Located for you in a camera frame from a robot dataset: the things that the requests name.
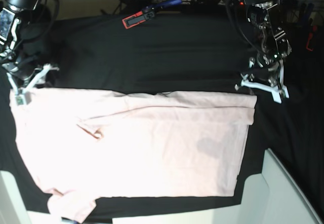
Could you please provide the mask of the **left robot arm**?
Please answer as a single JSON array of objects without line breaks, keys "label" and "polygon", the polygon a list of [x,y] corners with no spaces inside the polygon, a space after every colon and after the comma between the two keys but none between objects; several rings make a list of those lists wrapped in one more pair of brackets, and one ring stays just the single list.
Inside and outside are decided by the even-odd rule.
[{"label": "left robot arm", "polygon": [[[273,101],[282,103],[289,98],[284,84],[284,62],[292,48],[282,26],[279,0],[225,0],[226,12],[232,27],[244,43],[256,51],[249,58],[249,68],[240,73],[241,82],[235,86],[269,92]],[[251,41],[238,21],[238,7],[243,7],[246,20],[257,32],[258,40]]]}]

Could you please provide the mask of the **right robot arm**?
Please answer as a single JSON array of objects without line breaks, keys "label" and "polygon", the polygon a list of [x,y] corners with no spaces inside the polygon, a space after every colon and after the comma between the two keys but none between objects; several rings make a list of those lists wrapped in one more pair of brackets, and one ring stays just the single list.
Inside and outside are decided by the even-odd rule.
[{"label": "right robot arm", "polygon": [[39,41],[53,27],[60,7],[59,0],[53,1],[55,8],[48,26],[32,38],[21,37],[21,31],[32,23],[23,15],[34,12],[42,0],[4,0],[1,3],[1,68],[6,72],[17,105],[29,104],[31,89],[44,86],[48,72],[59,70],[52,62],[42,62],[39,54],[27,55],[23,51],[24,44]]}]

